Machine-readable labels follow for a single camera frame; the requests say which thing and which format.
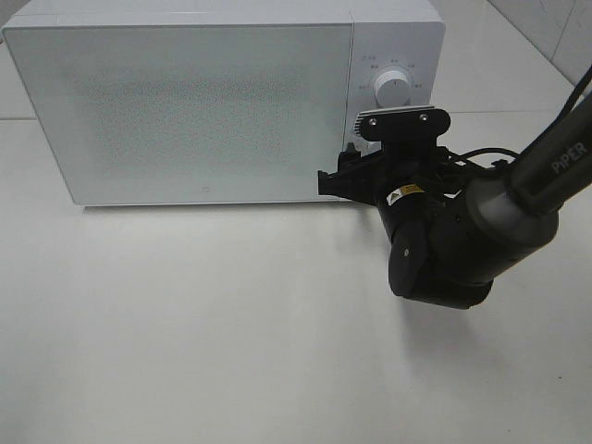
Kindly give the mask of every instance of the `white microwave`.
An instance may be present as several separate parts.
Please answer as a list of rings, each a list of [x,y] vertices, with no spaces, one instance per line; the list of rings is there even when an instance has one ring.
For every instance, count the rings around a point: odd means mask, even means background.
[[[32,0],[3,28],[72,200],[310,202],[358,113],[429,103],[427,0]]]

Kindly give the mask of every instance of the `table surface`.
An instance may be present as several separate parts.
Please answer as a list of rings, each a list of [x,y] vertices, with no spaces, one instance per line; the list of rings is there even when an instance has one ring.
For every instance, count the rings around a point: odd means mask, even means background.
[[[572,86],[484,0],[433,103],[459,152],[523,149]],[[459,312],[394,297],[353,203],[71,203],[0,45],[0,442],[589,443],[592,192]]]

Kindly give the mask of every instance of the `microwave knob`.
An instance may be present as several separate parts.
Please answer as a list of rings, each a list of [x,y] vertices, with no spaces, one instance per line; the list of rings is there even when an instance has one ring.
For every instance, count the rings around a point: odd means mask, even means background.
[[[383,108],[408,105],[411,79],[401,69],[390,69],[378,76],[374,84],[376,103]]]

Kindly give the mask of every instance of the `robotic arm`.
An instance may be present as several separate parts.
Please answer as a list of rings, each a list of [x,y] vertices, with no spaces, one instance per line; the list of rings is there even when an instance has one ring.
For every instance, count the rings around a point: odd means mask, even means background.
[[[458,155],[438,146],[450,116],[434,107],[361,113],[355,130],[377,153],[353,145],[338,171],[318,172],[319,194],[378,209],[392,245],[388,282],[406,299],[468,309],[495,277],[551,242],[562,204],[592,182],[592,78],[576,86],[558,118],[521,154],[490,148]],[[516,157],[483,168],[470,158]]]

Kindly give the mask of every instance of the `white table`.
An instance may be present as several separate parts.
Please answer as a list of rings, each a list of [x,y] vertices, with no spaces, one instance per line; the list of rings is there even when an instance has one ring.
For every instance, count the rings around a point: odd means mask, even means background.
[[[443,141],[524,148],[571,85],[438,0]],[[73,205],[0,45],[0,442],[589,443],[592,192],[459,312],[394,297],[357,204]]]

